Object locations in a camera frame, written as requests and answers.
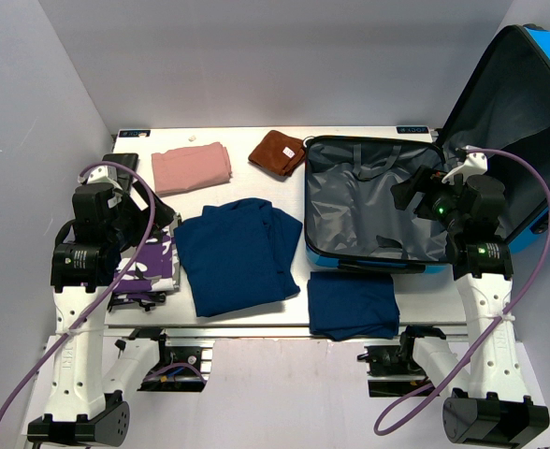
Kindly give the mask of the purple camouflage garment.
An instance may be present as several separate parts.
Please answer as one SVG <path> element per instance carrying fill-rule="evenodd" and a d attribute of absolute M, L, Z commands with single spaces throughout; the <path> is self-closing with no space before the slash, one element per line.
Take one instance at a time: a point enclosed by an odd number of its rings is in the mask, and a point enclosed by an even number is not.
<path fill-rule="evenodd" d="M 135 263 L 125 272 L 113 292 L 168 293 L 179 287 L 180 259 L 172 224 L 147 239 Z"/>

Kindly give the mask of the pink cloth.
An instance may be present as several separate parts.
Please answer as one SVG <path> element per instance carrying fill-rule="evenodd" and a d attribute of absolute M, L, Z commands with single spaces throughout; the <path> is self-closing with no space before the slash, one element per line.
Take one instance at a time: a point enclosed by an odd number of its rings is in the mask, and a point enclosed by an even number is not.
<path fill-rule="evenodd" d="M 160 196 L 191 192 L 227 183 L 232 166 L 220 142 L 152 154 L 154 192 Z"/>

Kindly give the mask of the large navy blue garment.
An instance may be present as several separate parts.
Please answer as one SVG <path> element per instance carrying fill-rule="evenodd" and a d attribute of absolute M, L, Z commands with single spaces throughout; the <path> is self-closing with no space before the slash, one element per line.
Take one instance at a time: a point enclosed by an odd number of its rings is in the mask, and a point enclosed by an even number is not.
<path fill-rule="evenodd" d="M 262 198 L 244 198 L 175 229 L 198 317 L 284 301 L 300 292 L 292 263 L 302 223 Z"/>

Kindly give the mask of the small navy blue cloth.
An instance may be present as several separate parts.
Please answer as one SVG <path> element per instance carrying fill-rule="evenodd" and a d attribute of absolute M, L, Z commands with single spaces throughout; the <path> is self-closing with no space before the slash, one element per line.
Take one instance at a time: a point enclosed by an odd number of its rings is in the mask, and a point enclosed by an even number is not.
<path fill-rule="evenodd" d="M 393 278 L 387 274 L 314 271 L 307 289 L 313 335 L 342 341 L 398 334 L 400 312 Z"/>

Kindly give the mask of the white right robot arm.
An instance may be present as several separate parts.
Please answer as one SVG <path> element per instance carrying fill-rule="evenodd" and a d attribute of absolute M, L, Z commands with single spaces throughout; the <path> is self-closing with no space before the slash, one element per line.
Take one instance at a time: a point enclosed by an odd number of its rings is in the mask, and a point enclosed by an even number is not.
<path fill-rule="evenodd" d="M 469 337 L 466 364 L 434 330 L 401 345 L 399 364 L 411 373 L 424 370 L 444 399 L 442 421 L 450 442 L 525 447 L 549 427 L 550 417 L 530 397 L 517 358 L 514 317 L 505 310 L 512 303 L 514 271 L 497 231 L 503 184 L 484 174 L 451 175 L 421 166 L 391 192 L 399 210 L 421 194 L 416 216 L 443 226 Z"/>

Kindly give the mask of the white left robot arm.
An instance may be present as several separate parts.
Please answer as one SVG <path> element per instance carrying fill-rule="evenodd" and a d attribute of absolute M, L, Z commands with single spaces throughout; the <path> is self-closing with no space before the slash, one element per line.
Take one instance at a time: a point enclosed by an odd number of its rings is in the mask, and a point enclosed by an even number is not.
<path fill-rule="evenodd" d="M 133 186 L 146 209 L 112 182 L 77 187 L 75 216 L 56 235 L 51 287 L 57 351 L 49 400 L 27 428 L 34 447 L 120 446 L 130 427 L 129 398 L 149 370 L 162 373 L 172 365 L 168 345 L 136 340 L 124 346 L 108 374 L 102 372 L 106 310 L 122 253 L 139 253 L 152 232 L 175 218 L 152 190 Z"/>

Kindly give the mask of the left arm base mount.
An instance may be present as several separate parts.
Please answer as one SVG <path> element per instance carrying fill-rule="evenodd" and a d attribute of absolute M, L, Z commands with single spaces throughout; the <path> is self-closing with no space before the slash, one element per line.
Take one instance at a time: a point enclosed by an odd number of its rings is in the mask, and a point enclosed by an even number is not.
<path fill-rule="evenodd" d="M 201 393 L 210 377 L 212 345 L 204 340 L 167 339 L 160 344 L 159 362 L 139 391 Z"/>

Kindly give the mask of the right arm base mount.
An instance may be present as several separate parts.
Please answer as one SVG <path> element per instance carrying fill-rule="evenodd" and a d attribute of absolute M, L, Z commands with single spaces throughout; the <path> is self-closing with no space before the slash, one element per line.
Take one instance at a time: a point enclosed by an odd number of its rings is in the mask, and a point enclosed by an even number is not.
<path fill-rule="evenodd" d="M 400 398 L 430 382 L 420 366 L 399 355 L 398 345 L 366 346 L 356 361 L 366 366 L 370 398 Z"/>

